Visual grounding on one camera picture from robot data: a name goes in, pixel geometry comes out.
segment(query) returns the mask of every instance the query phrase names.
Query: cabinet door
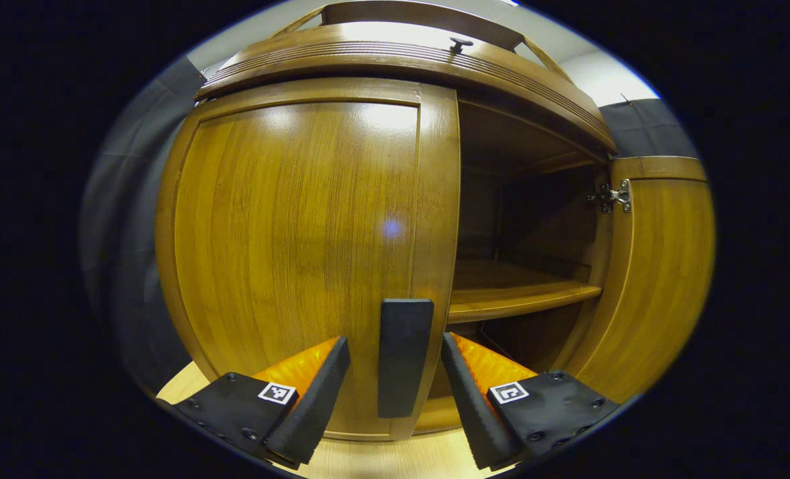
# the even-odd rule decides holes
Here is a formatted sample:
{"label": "cabinet door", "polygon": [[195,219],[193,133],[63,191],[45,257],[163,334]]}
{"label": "cabinet door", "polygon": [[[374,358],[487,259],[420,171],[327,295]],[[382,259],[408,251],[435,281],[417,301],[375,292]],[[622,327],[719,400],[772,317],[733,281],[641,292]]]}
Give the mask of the cabinet door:
{"label": "cabinet door", "polygon": [[[158,267],[210,380],[252,375],[338,335],[352,364],[328,436],[408,436],[440,354],[460,194],[456,92],[308,79],[197,106],[165,167]],[[377,415],[380,303],[430,298],[414,412]]]}

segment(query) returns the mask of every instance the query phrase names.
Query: knob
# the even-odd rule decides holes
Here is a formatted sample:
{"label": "knob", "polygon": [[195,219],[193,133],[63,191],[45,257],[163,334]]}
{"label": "knob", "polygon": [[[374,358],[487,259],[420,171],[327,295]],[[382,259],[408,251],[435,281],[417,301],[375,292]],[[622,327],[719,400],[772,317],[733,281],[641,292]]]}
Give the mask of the knob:
{"label": "knob", "polygon": [[453,53],[462,52],[463,45],[468,47],[475,45],[475,43],[473,43],[472,40],[463,40],[463,39],[459,39],[458,37],[451,37],[451,41],[454,42],[454,45],[451,46],[451,51]]}

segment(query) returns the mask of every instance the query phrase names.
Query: ceiling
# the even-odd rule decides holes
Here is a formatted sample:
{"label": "ceiling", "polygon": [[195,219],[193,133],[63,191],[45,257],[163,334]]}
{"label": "ceiling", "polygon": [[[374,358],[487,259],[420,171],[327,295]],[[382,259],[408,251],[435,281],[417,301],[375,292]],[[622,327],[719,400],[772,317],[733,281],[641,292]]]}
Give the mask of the ceiling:
{"label": "ceiling", "polygon": [[[266,39],[313,9],[338,1],[340,0],[288,0],[276,4],[204,41],[188,52],[188,59],[198,70],[202,71],[209,67],[209,72],[206,73],[208,77],[224,61],[244,47]],[[426,0],[426,2],[464,10],[519,31],[540,45],[540,48],[557,63],[600,51],[599,47],[577,33],[523,5],[512,6],[500,0]],[[523,52],[517,49],[517,53],[523,57],[533,56],[528,49],[523,49]]]}

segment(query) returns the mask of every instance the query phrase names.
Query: wooden cabinet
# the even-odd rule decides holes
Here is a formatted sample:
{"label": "wooden cabinet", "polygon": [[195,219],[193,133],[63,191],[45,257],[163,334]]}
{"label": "wooden cabinet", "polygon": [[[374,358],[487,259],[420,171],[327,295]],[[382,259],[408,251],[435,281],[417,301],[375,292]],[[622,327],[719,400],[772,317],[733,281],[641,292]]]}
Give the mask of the wooden cabinet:
{"label": "wooden cabinet", "polygon": [[[323,7],[239,52],[180,130],[157,255],[197,368],[252,375],[347,336],[325,436],[353,440],[459,425],[438,364],[445,330],[618,402],[645,391],[708,287],[698,161],[611,160],[593,100],[530,40],[467,13],[375,3]],[[321,27],[295,31],[315,15]],[[451,49],[454,35],[473,45]],[[586,201],[623,179],[631,212]],[[386,298],[434,302],[404,418],[377,411]]]}

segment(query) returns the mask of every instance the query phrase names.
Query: cabinet hinge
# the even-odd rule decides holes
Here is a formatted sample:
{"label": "cabinet hinge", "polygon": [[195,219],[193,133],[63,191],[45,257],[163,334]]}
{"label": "cabinet hinge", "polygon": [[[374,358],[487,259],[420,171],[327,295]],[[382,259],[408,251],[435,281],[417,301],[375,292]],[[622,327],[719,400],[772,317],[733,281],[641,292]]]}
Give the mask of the cabinet hinge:
{"label": "cabinet hinge", "polygon": [[605,183],[598,193],[587,195],[587,201],[600,202],[602,204],[602,211],[605,213],[610,212],[611,204],[616,201],[622,204],[623,212],[632,212],[632,194],[628,191],[628,180],[620,182],[620,189],[610,189],[610,184]]}

